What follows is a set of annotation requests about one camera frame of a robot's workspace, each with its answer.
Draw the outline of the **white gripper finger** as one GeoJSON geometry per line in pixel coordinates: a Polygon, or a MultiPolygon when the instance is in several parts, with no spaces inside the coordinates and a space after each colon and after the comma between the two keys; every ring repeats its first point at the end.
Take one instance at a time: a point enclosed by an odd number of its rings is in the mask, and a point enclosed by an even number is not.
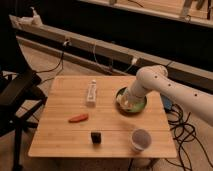
{"type": "Polygon", "coordinates": [[[124,110],[132,110],[133,105],[132,105],[131,103],[125,102],[125,103],[122,105],[122,108],[123,108],[124,110]]]}
{"type": "Polygon", "coordinates": [[[119,104],[123,104],[124,103],[124,98],[123,98],[123,96],[117,96],[117,98],[116,98],[116,101],[119,103],[119,104]]]}

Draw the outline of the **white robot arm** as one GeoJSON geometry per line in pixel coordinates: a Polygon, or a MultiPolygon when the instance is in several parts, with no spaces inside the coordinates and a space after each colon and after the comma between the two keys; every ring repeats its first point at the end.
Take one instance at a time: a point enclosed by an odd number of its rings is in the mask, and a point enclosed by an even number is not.
{"type": "Polygon", "coordinates": [[[135,81],[117,97],[117,102],[122,110],[132,112],[138,104],[145,103],[151,91],[161,93],[213,127],[213,95],[170,80],[162,65],[139,69],[135,81]]]}

